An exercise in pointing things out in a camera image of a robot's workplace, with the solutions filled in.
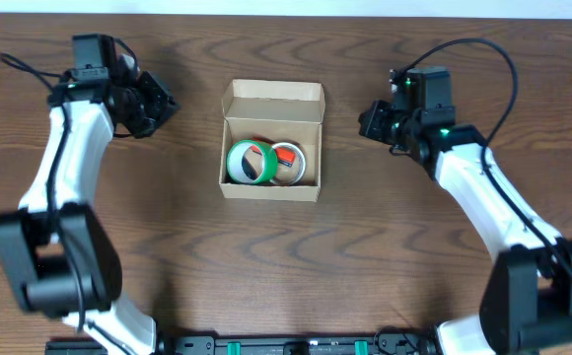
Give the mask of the red black stapler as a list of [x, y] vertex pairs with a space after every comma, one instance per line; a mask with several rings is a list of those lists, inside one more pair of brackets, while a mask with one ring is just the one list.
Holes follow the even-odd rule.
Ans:
[[263, 142], [253, 142], [251, 151], [261, 157], [261, 165], [265, 168], [274, 168], [283, 165], [290, 168], [296, 159], [296, 154], [292, 148], [278, 145], [265, 145]]

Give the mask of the open cardboard box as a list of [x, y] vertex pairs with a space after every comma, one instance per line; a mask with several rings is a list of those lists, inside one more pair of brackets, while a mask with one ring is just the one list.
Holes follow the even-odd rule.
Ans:
[[[226, 198], [308, 201], [321, 190], [322, 121], [320, 83], [235, 79], [222, 99], [224, 128], [219, 185]], [[293, 186], [237, 184], [226, 172], [226, 154], [246, 138], [287, 141], [300, 147], [307, 167]]]

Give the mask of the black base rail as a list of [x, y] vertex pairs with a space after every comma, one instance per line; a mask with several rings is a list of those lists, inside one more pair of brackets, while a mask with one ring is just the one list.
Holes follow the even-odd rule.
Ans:
[[213, 337], [161, 340], [157, 354], [174, 355], [438, 355], [436, 340], [399, 331], [364, 336]]

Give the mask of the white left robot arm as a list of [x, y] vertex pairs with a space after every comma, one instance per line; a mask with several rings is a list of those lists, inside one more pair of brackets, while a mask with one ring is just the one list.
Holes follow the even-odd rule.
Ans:
[[134, 81], [61, 82], [47, 101], [50, 135], [35, 180], [16, 210], [0, 212], [0, 260], [15, 300], [88, 333], [109, 354], [175, 353], [175, 342], [123, 293], [119, 256], [93, 204], [117, 124], [148, 137], [177, 101], [150, 72]]

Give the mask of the white tape roll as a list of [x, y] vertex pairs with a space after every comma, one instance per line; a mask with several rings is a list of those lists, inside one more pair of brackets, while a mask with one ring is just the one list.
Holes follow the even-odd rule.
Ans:
[[292, 151], [300, 160], [300, 166], [299, 166], [299, 170], [297, 172], [297, 174], [292, 177], [289, 180], [280, 180], [276, 177], [272, 178], [270, 180], [271, 183], [275, 184], [275, 185], [293, 185], [297, 182], [299, 182], [301, 180], [301, 178], [304, 176], [305, 174], [305, 170], [307, 168], [307, 161], [306, 161], [306, 157], [305, 154], [303, 153], [303, 151], [296, 146], [295, 144], [292, 143], [288, 143], [288, 142], [280, 142], [280, 143], [274, 143], [271, 148], [274, 151], [277, 151], [279, 148], [285, 148], [287, 150]]

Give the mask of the green tape roll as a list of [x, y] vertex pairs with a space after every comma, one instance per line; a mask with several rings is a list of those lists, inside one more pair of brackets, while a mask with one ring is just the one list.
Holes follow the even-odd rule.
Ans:
[[[236, 183], [262, 184], [270, 182], [277, 173], [277, 167], [265, 169], [261, 165], [261, 157], [251, 151], [251, 144], [256, 140], [242, 140], [232, 146], [227, 155], [226, 168], [229, 177]], [[257, 179], [251, 180], [243, 172], [242, 158], [247, 158], [257, 172]]]

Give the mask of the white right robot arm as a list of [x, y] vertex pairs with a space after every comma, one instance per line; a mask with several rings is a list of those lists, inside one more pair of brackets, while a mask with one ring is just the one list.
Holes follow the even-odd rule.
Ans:
[[572, 240], [540, 218], [452, 107], [375, 101], [360, 135], [411, 157], [461, 206], [494, 263], [477, 315], [435, 329], [441, 354], [533, 354], [572, 343]]

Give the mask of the yellow black correction tape dispenser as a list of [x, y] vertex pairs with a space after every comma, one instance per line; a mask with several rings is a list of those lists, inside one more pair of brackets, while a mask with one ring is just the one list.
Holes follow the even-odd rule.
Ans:
[[243, 172], [245, 173], [247, 178], [251, 180], [257, 179], [257, 172], [255, 171], [254, 167], [251, 165], [250, 161], [247, 158], [242, 158], [242, 167], [243, 167]]

